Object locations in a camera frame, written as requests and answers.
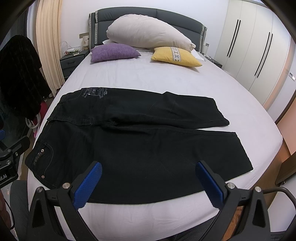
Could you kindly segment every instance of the fitted sheet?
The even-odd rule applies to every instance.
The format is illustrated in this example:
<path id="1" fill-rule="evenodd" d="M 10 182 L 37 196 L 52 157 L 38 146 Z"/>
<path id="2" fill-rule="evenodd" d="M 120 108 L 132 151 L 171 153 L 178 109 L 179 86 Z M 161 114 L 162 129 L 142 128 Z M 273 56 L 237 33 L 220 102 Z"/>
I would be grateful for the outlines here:
<path id="1" fill-rule="evenodd" d="M 151 61 L 153 52 L 148 50 L 140 50 L 140 53 L 137 59 L 94 64 L 90 63 L 90 53 L 56 95 L 39 133 L 61 96 L 81 88 L 127 88 L 211 97 L 230 125 L 205 130 L 237 133 L 254 169 L 231 182 L 238 188 L 251 188 L 270 165 L 282 144 L 282 136 L 265 109 L 234 78 L 208 60 L 203 61 L 203 66 L 199 68 L 187 68 Z M 39 186 L 43 185 L 29 170 L 29 206 Z M 67 238 L 74 240 L 60 208 L 56 210 Z M 153 241 L 201 224 L 215 216 L 218 209 L 212 207 L 203 191 L 150 204 L 87 203 L 79 209 L 79 213 L 99 240 Z"/>

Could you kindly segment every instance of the headboard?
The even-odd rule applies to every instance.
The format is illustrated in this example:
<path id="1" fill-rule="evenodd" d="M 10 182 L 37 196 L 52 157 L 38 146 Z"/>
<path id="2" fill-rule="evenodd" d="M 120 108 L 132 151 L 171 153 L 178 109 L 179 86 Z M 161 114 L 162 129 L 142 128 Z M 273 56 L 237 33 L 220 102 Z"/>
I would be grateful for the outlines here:
<path id="1" fill-rule="evenodd" d="M 202 52 L 207 28 L 200 22 L 184 15 L 166 10 L 146 7 L 109 7 L 89 14 L 89 47 L 103 44 L 106 31 L 114 20 L 126 14 L 141 14 L 162 20 L 189 38 L 195 50 Z"/>

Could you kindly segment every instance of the curtain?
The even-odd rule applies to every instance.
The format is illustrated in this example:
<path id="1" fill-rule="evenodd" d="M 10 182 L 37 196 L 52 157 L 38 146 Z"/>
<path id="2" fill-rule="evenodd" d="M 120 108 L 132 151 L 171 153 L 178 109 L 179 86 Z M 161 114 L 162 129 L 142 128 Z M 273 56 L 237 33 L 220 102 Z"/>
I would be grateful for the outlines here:
<path id="1" fill-rule="evenodd" d="M 36 17 L 36 41 L 45 79 L 55 96 L 65 83 L 59 62 L 59 20 L 62 0 L 40 0 Z"/>

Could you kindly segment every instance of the white wardrobe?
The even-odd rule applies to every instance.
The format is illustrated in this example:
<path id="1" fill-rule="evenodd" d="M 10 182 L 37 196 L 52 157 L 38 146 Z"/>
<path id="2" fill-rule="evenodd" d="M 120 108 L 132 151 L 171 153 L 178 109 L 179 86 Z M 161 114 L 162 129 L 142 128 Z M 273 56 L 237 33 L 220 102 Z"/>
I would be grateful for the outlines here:
<path id="1" fill-rule="evenodd" d="M 289 32 L 271 10 L 248 1 L 229 0 L 215 60 L 266 110 L 287 78 L 294 51 Z"/>

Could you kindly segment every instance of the black wardrobe handle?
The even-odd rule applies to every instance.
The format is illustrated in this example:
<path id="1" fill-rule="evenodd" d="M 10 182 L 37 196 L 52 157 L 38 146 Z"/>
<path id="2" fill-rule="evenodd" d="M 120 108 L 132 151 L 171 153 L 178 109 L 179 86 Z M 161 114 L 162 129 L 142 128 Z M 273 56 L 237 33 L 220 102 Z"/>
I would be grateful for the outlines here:
<path id="1" fill-rule="evenodd" d="M 231 54 L 232 54 L 233 47 L 234 47 L 234 45 L 235 45 L 235 42 L 236 42 L 236 40 L 237 40 L 237 34 L 236 34 L 236 36 L 235 36 L 235 40 L 234 40 L 234 43 L 233 43 L 233 46 L 232 46 L 232 49 L 231 49 L 231 52 L 230 52 L 230 55 L 229 55 L 229 57 L 230 57 L 230 56 L 231 56 Z"/>
<path id="2" fill-rule="evenodd" d="M 260 64 L 259 64 L 259 66 L 258 66 L 258 68 L 257 68 L 256 73 L 255 73 L 254 76 L 256 76 L 256 74 L 257 74 L 257 72 L 258 72 L 258 70 L 259 70 L 259 67 L 260 67 L 260 65 L 261 65 L 261 63 L 262 63 L 262 60 L 263 60 L 263 57 L 264 57 L 264 55 L 265 55 L 265 52 L 266 52 L 266 49 L 267 49 L 267 45 L 268 45 L 268 42 L 269 42 L 269 37 L 270 37 L 270 32 L 269 32 L 269 34 L 268 34 L 268 39 L 267 39 L 267 42 L 266 42 L 266 46 L 265 46 L 265 49 L 264 49 L 264 52 L 263 52 L 263 55 L 262 55 L 262 58 L 261 58 Z"/>
<path id="3" fill-rule="evenodd" d="M 260 73 L 261 73 L 261 70 L 263 69 L 263 66 L 264 66 L 264 64 L 265 64 L 265 60 L 267 59 L 267 56 L 268 56 L 268 53 L 269 53 L 269 49 L 270 49 L 270 46 L 271 46 L 271 42 L 272 42 L 272 37 L 273 37 L 273 36 L 274 36 L 274 34 L 271 35 L 271 39 L 270 39 L 269 47 L 268 47 L 268 50 L 267 50 L 267 54 L 266 54 L 266 56 L 265 56 L 264 62 L 263 62 L 263 64 L 262 64 L 262 67 L 261 67 L 261 69 L 260 69 L 260 72 L 259 72 L 257 78 L 259 77 L 259 75 L 260 75 Z"/>
<path id="4" fill-rule="evenodd" d="M 230 47 L 229 47 L 229 50 L 228 50 L 228 53 L 227 53 L 227 57 L 229 55 L 229 52 L 230 52 L 230 49 L 231 49 L 231 46 L 232 46 L 232 43 L 233 43 L 233 40 L 234 40 L 234 36 L 235 36 L 236 31 L 237 31 L 237 25 L 235 26 L 235 31 L 234 31 L 232 41 L 231 41 L 231 44 L 230 44 Z"/>

